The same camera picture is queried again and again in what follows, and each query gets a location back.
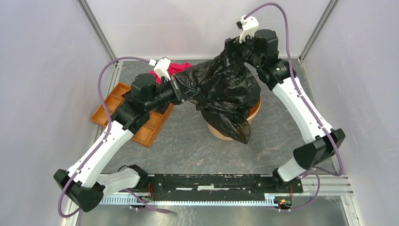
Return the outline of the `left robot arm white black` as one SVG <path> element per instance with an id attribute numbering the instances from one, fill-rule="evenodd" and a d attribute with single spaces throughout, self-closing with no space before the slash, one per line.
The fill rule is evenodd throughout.
<path id="1" fill-rule="evenodd" d="M 150 112 L 169 104 L 179 105 L 198 94 L 198 90 L 183 84 L 176 76 L 156 82 L 153 75 L 142 73 L 130 85 L 122 104 L 108 116 L 103 135 L 68 170 L 59 169 L 54 179 L 78 209 L 93 210 L 101 200 L 115 192 L 133 188 L 144 191 L 148 179 L 129 167 L 101 176 L 101 172 L 116 152 L 150 119 Z"/>

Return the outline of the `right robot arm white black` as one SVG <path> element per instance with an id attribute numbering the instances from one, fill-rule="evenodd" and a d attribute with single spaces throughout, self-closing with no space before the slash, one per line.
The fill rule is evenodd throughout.
<path id="1" fill-rule="evenodd" d="M 292 180 L 309 175 L 311 170 L 332 174 L 318 164 L 333 156 L 339 164 L 339 171 L 334 175 L 342 175 L 338 148 L 345 133 L 342 129 L 334 129 L 318 112 L 303 90 L 291 62 L 279 58 L 278 42 L 274 31 L 261 29 L 253 36 L 226 39 L 224 50 L 230 63 L 248 63 L 256 69 L 259 79 L 280 99 L 300 129 L 305 144 L 295 149 L 293 157 L 273 172 L 273 189 L 284 192 Z"/>

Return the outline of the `black plastic trash bag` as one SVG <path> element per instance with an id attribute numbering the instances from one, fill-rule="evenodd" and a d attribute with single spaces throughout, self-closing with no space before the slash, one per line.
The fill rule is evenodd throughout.
<path id="1" fill-rule="evenodd" d="M 189 101 L 200 112 L 254 105 L 261 94 L 260 85 L 251 71 L 245 64 L 229 64 L 225 51 L 175 76 L 198 91 Z"/>

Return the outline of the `orange trash bin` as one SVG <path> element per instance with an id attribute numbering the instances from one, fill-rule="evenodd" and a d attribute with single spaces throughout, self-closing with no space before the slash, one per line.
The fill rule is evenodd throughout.
<path id="1" fill-rule="evenodd" d="M 216 138 L 224 141 L 238 141 L 247 144 L 251 138 L 251 123 L 258 114 L 262 98 L 250 106 L 229 110 L 202 110 L 208 130 Z"/>

